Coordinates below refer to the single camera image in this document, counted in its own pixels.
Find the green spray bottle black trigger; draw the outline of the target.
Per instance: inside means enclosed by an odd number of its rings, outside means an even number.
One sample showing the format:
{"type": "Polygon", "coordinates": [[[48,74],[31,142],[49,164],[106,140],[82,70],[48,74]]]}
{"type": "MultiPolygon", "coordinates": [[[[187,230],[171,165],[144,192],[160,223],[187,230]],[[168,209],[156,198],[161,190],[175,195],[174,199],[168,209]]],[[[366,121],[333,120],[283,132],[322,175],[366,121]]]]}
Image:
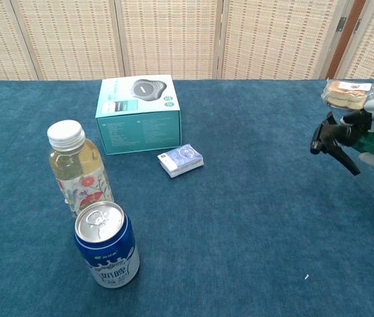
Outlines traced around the green spray bottle black trigger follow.
{"type": "Polygon", "coordinates": [[[355,162],[340,147],[344,145],[359,152],[359,159],[374,166],[374,114],[356,110],[336,122],[333,113],[316,128],[310,143],[310,152],[329,154],[354,176],[360,173],[355,162]]]}

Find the yellow drink bottle white cap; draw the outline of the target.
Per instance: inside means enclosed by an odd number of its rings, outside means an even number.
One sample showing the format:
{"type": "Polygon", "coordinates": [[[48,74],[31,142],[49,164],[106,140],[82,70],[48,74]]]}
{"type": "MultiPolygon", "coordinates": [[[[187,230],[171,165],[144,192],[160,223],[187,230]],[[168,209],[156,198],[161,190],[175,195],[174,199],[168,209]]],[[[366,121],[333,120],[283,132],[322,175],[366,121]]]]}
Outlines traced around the yellow drink bottle white cap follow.
{"type": "Polygon", "coordinates": [[[49,163],[73,216],[99,201],[114,201],[97,146],[78,121],[62,120],[47,129],[49,163]]]}

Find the bagged sandwich cakes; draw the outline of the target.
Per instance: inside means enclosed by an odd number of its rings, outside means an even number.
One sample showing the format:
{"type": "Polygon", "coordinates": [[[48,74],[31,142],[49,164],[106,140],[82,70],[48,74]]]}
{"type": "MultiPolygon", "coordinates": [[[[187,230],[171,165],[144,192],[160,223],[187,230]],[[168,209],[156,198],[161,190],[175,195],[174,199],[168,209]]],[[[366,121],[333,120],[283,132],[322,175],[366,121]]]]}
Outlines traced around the bagged sandwich cakes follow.
{"type": "Polygon", "coordinates": [[[374,83],[328,79],[321,99],[334,108],[361,110],[367,101],[374,99],[374,83]]]}

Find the blue velvet tablecloth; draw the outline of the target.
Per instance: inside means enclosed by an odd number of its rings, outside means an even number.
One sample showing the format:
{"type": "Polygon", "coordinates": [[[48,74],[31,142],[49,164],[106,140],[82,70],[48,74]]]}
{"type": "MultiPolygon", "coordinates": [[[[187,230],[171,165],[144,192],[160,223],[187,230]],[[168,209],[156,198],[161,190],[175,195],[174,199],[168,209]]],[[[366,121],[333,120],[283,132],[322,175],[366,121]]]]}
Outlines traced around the blue velvet tablecloth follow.
{"type": "Polygon", "coordinates": [[[374,168],[310,153],[325,82],[174,86],[204,165],[170,178],[155,151],[103,156],[140,254],[136,277],[105,289],[46,136],[73,119],[100,143],[100,82],[0,81],[0,317],[374,317],[374,168]]]}

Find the blue tissue pack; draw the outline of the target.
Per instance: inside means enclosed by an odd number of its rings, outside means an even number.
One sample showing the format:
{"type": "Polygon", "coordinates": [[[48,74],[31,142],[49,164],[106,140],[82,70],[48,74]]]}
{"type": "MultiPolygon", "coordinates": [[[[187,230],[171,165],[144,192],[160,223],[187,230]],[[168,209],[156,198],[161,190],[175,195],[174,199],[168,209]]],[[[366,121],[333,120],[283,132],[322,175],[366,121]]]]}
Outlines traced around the blue tissue pack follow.
{"type": "Polygon", "coordinates": [[[161,153],[157,158],[170,178],[175,178],[204,165],[203,156],[190,144],[161,153]]]}

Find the woven bamboo folding screen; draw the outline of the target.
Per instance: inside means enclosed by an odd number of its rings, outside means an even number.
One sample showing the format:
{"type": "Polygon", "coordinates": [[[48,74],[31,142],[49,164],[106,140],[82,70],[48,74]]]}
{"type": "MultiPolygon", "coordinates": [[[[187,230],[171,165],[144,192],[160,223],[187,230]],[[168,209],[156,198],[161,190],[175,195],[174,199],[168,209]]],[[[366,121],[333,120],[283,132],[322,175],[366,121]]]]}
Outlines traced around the woven bamboo folding screen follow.
{"type": "Polygon", "coordinates": [[[374,79],[374,0],[0,0],[1,80],[165,73],[374,79]]]}

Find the teal speaker product box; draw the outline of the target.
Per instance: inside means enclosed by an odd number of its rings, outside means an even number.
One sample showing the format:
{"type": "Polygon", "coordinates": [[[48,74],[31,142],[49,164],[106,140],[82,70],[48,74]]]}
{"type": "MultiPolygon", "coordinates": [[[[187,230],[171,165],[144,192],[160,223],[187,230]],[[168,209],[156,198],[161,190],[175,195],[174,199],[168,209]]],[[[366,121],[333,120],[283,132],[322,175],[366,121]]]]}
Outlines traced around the teal speaker product box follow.
{"type": "Polygon", "coordinates": [[[181,110],[171,75],[103,79],[95,118],[107,155],[182,143],[181,110]]]}

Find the blue white milk can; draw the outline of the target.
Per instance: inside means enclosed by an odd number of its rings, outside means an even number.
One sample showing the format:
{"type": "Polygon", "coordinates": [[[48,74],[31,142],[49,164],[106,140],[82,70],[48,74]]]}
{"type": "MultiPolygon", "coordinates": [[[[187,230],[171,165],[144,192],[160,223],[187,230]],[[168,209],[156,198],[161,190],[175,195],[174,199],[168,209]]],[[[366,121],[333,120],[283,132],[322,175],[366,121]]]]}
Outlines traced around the blue white milk can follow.
{"type": "Polygon", "coordinates": [[[139,270],[132,222],[114,202],[99,201],[78,214],[75,243],[93,278],[105,288],[128,284],[139,270]]]}

